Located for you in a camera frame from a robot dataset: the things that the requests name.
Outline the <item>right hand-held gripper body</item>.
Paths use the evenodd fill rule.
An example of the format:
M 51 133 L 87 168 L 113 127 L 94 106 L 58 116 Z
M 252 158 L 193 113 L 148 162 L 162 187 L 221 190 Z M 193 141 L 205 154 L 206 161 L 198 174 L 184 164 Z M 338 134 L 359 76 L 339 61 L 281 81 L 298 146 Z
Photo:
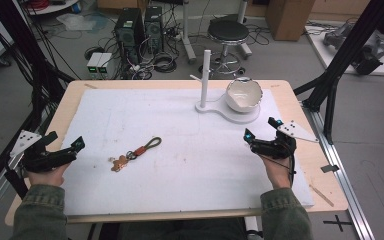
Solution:
M 313 133 L 304 129 L 294 120 L 283 122 L 275 130 L 276 136 L 273 140 L 268 141 L 255 137 L 253 143 L 250 144 L 250 150 L 257 155 L 268 156 L 272 159 L 285 159 L 294 156 L 297 139 L 315 143 L 319 142 Z

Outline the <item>black metal frame post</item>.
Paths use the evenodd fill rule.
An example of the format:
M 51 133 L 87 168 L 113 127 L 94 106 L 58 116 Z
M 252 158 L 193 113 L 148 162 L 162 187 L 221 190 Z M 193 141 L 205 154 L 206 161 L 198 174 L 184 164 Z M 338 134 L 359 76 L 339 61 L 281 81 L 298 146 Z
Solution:
M 319 77 L 293 90 L 295 95 L 312 90 L 303 101 L 304 107 L 311 112 L 319 112 L 321 104 L 327 101 L 322 134 L 330 145 L 333 144 L 332 126 L 339 80 L 383 19 L 384 0 L 370 0 L 326 70 Z
M 49 126 L 50 119 L 56 107 L 62 100 L 66 87 L 74 78 L 61 71 L 56 63 L 51 63 L 42 52 L 39 44 L 26 22 L 23 14 L 18 10 L 18 2 L 0 0 L 0 22 L 13 44 L 0 32 L 0 43 L 15 60 L 21 74 L 32 87 L 32 111 L 10 140 L 0 155 L 0 174 L 4 170 L 10 172 L 8 181 L 17 193 L 26 193 L 27 188 L 21 187 L 20 178 L 16 178 L 9 168 L 9 149 L 15 145 L 16 137 L 22 130 L 38 130 L 43 133 Z

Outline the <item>person's left hand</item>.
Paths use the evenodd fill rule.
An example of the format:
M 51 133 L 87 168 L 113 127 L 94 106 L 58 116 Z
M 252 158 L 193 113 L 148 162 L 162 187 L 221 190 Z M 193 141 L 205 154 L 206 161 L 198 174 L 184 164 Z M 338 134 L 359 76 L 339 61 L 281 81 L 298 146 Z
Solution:
M 64 183 L 64 172 L 69 164 L 62 165 L 49 172 L 27 172 L 31 185 L 49 185 L 60 187 Z

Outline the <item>brown wooden cabinet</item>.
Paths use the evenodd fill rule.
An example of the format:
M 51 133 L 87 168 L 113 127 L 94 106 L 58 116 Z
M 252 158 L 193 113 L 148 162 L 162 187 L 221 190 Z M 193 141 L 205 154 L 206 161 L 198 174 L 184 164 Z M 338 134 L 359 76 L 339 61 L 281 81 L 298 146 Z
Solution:
M 265 20 L 274 40 L 298 41 L 315 0 L 270 0 Z

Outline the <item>white stand with post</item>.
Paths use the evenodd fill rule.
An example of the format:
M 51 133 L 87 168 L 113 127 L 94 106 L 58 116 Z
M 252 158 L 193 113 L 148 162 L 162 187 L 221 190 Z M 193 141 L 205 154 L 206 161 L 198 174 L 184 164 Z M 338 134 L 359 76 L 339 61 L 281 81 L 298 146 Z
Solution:
M 260 106 L 254 111 L 248 113 L 239 113 L 231 109 L 226 101 L 225 101 L 225 91 L 224 93 L 217 99 L 209 101 L 207 99 L 207 91 L 209 85 L 209 65 L 210 65 L 210 56 L 211 51 L 204 51 L 204 59 L 203 59 L 203 73 L 200 78 L 191 75 L 191 78 L 199 81 L 201 83 L 201 96 L 200 101 L 196 103 L 195 109 L 199 113 L 217 113 L 227 121 L 235 123 L 235 124 L 247 124 L 255 121 L 260 114 Z

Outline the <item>person's right hand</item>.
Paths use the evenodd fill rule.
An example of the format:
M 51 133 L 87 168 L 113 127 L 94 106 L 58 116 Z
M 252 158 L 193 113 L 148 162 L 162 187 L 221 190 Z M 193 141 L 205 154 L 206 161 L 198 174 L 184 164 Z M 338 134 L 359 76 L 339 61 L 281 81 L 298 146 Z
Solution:
M 289 159 L 272 159 L 261 155 L 269 181 L 274 189 L 290 188 Z

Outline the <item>white platform with equipment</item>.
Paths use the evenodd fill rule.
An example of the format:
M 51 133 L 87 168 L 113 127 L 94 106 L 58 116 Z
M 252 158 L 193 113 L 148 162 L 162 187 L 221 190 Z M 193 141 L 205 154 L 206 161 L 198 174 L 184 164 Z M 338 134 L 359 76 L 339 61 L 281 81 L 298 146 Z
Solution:
M 305 27 L 306 35 L 310 39 L 322 65 L 327 68 L 338 51 L 339 47 L 332 45 L 326 38 L 329 31 L 325 27 Z M 384 76 L 384 46 L 380 40 L 372 35 L 357 53 L 356 59 L 345 70 L 346 74 Z

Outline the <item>black tape cross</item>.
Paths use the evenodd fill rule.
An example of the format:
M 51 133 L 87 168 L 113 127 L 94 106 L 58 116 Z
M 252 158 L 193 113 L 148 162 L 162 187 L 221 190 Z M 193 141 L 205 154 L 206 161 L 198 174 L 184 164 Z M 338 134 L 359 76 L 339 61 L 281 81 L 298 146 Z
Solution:
M 353 225 L 353 223 L 350 221 L 341 220 L 338 215 L 334 215 L 334 217 L 335 217 L 334 220 L 324 220 L 323 223 L 328 224 L 328 225 L 336 225 L 340 232 L 344 231 L 345 226 L 352 226 Z

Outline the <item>white table mat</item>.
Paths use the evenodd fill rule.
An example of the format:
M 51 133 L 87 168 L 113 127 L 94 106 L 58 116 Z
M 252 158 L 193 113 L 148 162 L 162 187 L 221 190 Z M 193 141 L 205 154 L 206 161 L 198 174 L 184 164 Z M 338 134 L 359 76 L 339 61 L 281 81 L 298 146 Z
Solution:
M 257 120 L 246 126 L 199 113 L 197 89 L 93 89 L 83 93 L 64 142 L 85 148 L 65 173 L 69 216 L 257 209 L 271 190 L 262 160 L 244 141 L 245 129 L 271 140 L 267 120 L 279 115 L 264 93 Z M 119 172 L 111 157 L 160 137 Z

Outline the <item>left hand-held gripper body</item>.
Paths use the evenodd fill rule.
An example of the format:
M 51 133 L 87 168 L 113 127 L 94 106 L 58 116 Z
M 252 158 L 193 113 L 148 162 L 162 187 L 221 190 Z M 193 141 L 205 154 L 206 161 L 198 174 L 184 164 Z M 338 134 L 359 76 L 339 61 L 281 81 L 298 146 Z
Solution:
M 48 151 L 43 137 L 40 134 L 22 130 L 10 151 L 10 156 L 23 154 L 22 166 L 34 173 L 49 172 L 77 159 L 77 153 L 71 152 L 70 146 L 55 152 Z

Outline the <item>black round stool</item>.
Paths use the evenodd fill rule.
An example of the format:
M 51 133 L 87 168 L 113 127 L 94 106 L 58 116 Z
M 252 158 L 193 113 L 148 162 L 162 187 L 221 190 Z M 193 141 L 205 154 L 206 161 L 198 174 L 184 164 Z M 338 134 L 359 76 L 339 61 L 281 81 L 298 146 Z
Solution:
M 212 53 L 210 56 L 209 73 L 211 75 L 242 75 L 245 68 L 241 66 L 240 58 L 229 51 L 230 47 L 243 44 L 249 35 L 249 30 L 242 23 L 229 20 L 217 20 L 211 22 L 208 37 L 222 45 L 220 52 Z

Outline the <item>white round table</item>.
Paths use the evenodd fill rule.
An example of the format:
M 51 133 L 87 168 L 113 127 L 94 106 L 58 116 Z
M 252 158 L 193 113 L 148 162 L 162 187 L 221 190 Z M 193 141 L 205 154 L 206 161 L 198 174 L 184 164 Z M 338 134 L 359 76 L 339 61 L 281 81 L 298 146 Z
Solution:
M 54 13 L 78 4 L 80 0 L 26 0 L 22 7 L 32 15 Z

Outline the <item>aluminium rail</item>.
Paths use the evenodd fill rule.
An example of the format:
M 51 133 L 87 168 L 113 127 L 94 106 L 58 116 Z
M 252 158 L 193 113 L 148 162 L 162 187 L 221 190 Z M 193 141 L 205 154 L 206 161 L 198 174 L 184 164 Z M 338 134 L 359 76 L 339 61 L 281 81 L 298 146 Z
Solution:
M 347 212 L 350 216 L 352 226 L 356 231 L 358 239 L 375 240 L 374 234 L 347 176 L 340 156 L 331 139 L 326 137 L 323 132 L 324 120 L 322 115 L 319 112 L 311 111 L 309 108 L 305 107 L 304 104 L 301 104 L 301 107 L 320 141 L 321 148 L 327 158 L 327 161 L 329 162 L 329 165 L 338 167 L 338 170 L 334 170 L 333 174 L 336 177 L 347 200 Z

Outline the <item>white stand leg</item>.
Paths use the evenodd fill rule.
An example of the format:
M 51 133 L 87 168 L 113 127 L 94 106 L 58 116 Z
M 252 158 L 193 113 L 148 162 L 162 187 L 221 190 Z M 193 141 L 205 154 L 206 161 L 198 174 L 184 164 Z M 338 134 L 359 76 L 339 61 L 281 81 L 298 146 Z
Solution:
M 192 44 L 189 39 L 189 0 L 182 0 L 183 10 L 182 10 L 182 23 L 183 29 L 181 33 L 181 40 L 184 46 L 184 49 L 187 54 L 188 63 L 194 64 L 196 62 L 195 51 L 192 47 Z

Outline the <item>clear plastic sheet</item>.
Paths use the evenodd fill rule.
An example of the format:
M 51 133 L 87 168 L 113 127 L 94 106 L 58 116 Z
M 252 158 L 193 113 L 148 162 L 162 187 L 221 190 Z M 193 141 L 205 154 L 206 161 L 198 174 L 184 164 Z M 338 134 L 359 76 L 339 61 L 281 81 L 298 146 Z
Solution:
M 62 23 L 67 31 L 90 31 L 96 25 L 95 21 L 87 20 L 81 15 L 72 13 L 60 15 L 56 20 Z

